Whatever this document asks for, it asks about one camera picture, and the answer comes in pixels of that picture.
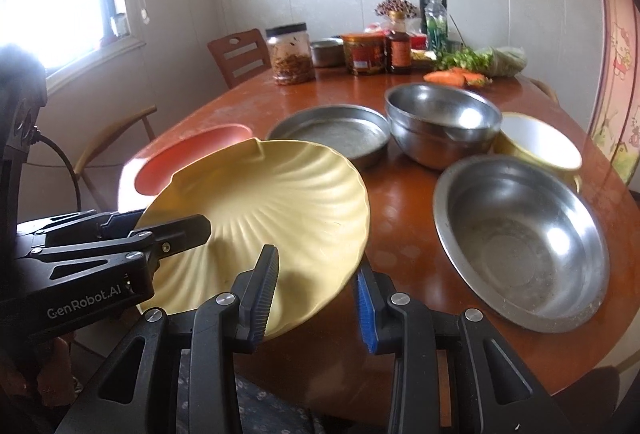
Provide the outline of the person left hand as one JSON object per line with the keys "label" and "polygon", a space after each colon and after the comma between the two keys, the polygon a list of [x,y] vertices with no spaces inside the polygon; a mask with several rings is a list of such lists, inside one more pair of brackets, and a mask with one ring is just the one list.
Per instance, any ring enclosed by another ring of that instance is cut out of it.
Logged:
{"label": "person left hand", "polygon": [[75,333],[57,336],[28,350],[10,353],[1,347],[1,390],[6,395],[40,398],[46,407],[73,404],[75,380],[70,358],[70,343]]}

